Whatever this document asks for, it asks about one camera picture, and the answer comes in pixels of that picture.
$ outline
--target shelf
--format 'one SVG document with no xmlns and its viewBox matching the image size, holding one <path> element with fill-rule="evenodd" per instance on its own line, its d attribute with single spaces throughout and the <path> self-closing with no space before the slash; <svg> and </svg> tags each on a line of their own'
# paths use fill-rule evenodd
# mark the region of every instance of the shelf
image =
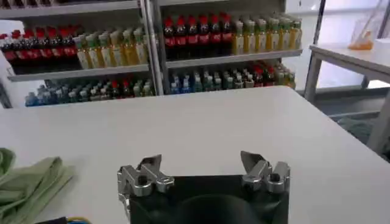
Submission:
<svg viewBox="0 0 390 224">
<path fill-rule="evenodd" d="M 69 15 L 79 13 L 104 12 L 124 9 L 137 9 L 138 1 L 118 1 L 83 3 L 73 5 L 58 5 L 25 9 L 0 10 L 0 19 L 15 19 L 37 16 Z"/>
<path fill-rule="evenodd" d="M 265 60 L 265 59 L 275 59 L 275 58 L 285 58 L 285 57 L 295 57 L 300 56 L 302 50 L 290 50 L 290 51 L 274 51 L 274 52 L 265 52 L 257 54 L 242 54 L 242 55 L 231 55 L 225 57 L 215 57 L 215 58 L 200 58 L 200 59 L 190 59 L 190 60 L 180 60 L 180 61 L 167 61 L 167 68 L 185 68 L 191 66 L 201 66 L 201 65 L 218 65 L 225 63 L 236 63 L 243 61 L 255 61 L 255 60 Z"/>
<path fill-rule="evenodd" d="M 229 0 L 158 0 L 159 6 L 164 5 L 185 5 L 195 3 L 207 3 L 207 2 L 224 2 Z"/>
<path fill-rule="evenodd" d="M 26 82 L 34 80 L 45 80 L 45 79 L 67 79 L 67 78 L 78 78 L 88 76 L 99 76 L 99 75 L 112 75 L 128 72 L 144 72 L 148 71 L 148 65 L 134 65 L 134 66 L 123 66 L 114 68 L 97 68 L 97 69 L 86 69 L 86 70 L 75 70 L 75 71 L 63 71 L 63 72 L 47 72 L 38 74 L 27 74 L 27 75 L 10 75 L 8 79 L 11 82 Z"/>
</svg>

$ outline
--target white table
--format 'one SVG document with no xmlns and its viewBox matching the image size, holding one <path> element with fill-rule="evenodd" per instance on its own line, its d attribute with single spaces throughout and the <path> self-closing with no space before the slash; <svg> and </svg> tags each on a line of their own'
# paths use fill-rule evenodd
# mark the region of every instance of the white table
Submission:
<svg viewBox="0 0 390 224">
<path fill-rule="evenodd" d="M 6 110 L 0 138 L 17 166 L 59 155 L 76 167 L 39 221 L 125 224 L 120 166 L 162 153 L 169 175 L 242 174 L 247 150 L 291 166 L 289 224 L 390 222 L 390 164 L 287 87 Z"/>
<path fill-rule="evenodd" d="M 312 45 L 310 46 L 312 61 L 308 71 L 305 87 L 305 98 L 314 101 L 321 62 L 326 61 L 345 69 L 365 75 L 370 80 L 381 80 L 390 83 L 389 57 L 375 54 L 372 51 L 352 51 L 347 46 Z M 390 92 L 386 96 L 380 115 L 376 120 L 367 146 L 381 153 L 390 136 Z"/>
</svg>

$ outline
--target cable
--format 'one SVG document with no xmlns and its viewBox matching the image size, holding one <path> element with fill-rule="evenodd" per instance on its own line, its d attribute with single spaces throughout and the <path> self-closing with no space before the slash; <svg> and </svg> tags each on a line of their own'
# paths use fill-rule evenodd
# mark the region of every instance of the cable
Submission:
<svg viewBox="0 0 390 224">
<path fill-rule="evenodd" d="M 88 219 L 86 219 L 84 217 L 68 217 L 68 223 L 69 222 L 92 224 Z"/>
</svg>

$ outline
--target white table leg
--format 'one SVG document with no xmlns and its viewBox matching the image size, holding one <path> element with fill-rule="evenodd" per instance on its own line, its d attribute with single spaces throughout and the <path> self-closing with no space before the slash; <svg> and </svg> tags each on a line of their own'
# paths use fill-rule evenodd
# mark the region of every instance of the white table leg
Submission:
<svg viewBox="0 0 390 224">
<path fill-rule="evenodd" d="M 390 92 L 386 96 L 379 117 L 374 123 L 367 146 L 377 153 L 381 153 L 387 138 L 390 136 Z"/>
<path fill-rule="evenodd" d="M 316 87 L 321 63 L 322 60 L 318 59 L 316 54 L 312 53 L 311 63 L 306 79 L 305 93 L 303 94 L 305 99 L 311 103 L 314 102 L 314 97 L 316 95 Z"/>
</svg>

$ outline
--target green cloth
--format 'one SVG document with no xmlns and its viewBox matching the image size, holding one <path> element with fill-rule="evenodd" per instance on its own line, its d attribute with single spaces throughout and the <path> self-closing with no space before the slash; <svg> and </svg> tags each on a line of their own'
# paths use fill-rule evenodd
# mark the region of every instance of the green cloth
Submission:
<svg viewBox="0 0 390 224">
<path fill-rule="evenodd" d="M 0 149 L 4 170 L 0 175 L 0 223 L 29 224 L 71 179 L 73 170 L 63 166 L 59 157 L 10 170 L 14 159 L 11 151 Z"/>
</svg>

